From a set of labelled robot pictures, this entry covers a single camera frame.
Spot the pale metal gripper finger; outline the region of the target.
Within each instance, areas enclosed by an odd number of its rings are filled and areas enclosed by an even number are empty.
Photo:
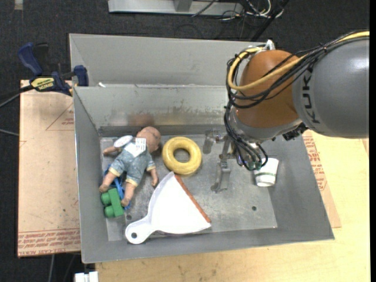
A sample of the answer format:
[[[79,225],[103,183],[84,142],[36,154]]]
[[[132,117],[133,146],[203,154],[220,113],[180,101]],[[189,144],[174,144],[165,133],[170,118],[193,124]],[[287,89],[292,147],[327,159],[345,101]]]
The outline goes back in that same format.
[[[210,129],[205,132],[205,139],[202,151],[204,154],[211,153],[212,146],[217,143],[221,138],[220,131],[218,129]]]
[[[217,162],[216,167],[216,180],[211,186],[211,190],[219,193],[228,189],[230,181],[231,168],[227,159],[221,159]]]

